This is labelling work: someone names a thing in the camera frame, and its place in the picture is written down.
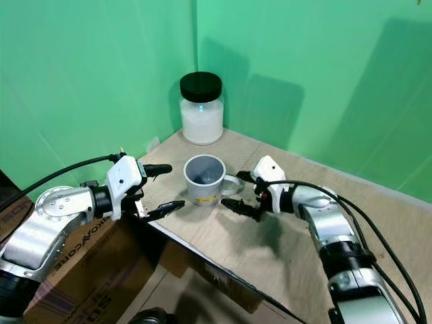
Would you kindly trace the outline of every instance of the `green backdrop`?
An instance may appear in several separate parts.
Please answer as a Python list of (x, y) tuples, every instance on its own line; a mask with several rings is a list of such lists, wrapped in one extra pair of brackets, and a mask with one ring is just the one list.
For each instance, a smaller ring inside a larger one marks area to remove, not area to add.
[(143, 155), (198, 69), (229, 129), (432, 202), (432, 1), (3, 0), (0, 27), (0, 168), (21, 188)]

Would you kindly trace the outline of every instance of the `white mug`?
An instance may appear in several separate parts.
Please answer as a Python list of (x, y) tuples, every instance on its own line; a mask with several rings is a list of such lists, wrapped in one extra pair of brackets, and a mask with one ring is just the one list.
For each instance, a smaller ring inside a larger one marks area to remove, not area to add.
[[(227, 175), (225, 164), (213, 155), (191, 157), (184, 165), (183, 174), (188, 185), (189, 200), (198, 206), (214, 205), (221, 196), (235, 194), (242, 188), (240, 179)], [(233, 182), (235, 188), (222, 190), (224, 180)]]

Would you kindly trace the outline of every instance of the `wooden table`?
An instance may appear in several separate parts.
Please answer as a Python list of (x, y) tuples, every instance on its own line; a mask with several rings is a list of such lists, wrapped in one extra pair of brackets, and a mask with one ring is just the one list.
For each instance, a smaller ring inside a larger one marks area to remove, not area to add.
[[(251, 170), (257, 161), (272, 156), (287, 178), (325, 185), (354, 201), (376, 223), (411, 274), (432, 319), (432, 206), (371, 182), (319, 165), (299, 155), (226, 130), (208, 146), (187, 142), (175, 133), (141, 160), (170, 163), (173, 171), (144, 187), (143, 201), (151, 210), (159, 204), (185, 199), (186, 206), (152, 225), (197, 251), (282, 303), (308, 323), (329, 323), (332, 307), (327, 278), (322, 270), (306, 222), (291, 214), (266, 215), (261, 223), (239, 216), (221, 204), (197, 207), (186, 198), (185, 162), (198, 154), (219, 157), (228, 174)], [(252, 185), (239, 195), (257, 205)], [(366, 223), (360, 221), (379, 264), (407, 296), (408, 289), (384, 248)], [(406, 318), (410, 318), (405, 308)]]

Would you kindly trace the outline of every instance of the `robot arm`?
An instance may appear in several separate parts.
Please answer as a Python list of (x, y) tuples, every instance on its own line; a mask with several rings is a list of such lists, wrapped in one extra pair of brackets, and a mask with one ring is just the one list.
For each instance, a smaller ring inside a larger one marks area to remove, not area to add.
[(147, 213), (140, 200), (147, 178), (171, 170), (170, 165), (142, 165), (124, 155), (108, 171), (105, 186), (90, 181), (80, 188), (59, 186), (41, 194), (33, 214), (0, 251), (0, 324), (22, 322), (67, 236), (81, 225), (102, 217), (117, 220), (126, 213), (153, 221), (183, 207), (184, 201), (179, 200)]
[(329, 310), (332, 323), (406, 323), (384, 280), (374, 269), (375, 257), (362, 247), (334, 199), (307, 186), (267, 187), (267, 182), (286, 179), (284, 171), (269, 156), (263, 157), (252, 172), (241, 171), (238, 177), (255, 183), (261, 205), (254, 209), (243, 201), (223, 199), (226, 207), (257, 221), (264, 211), (285, 211), (308, 222), (335, 305)]

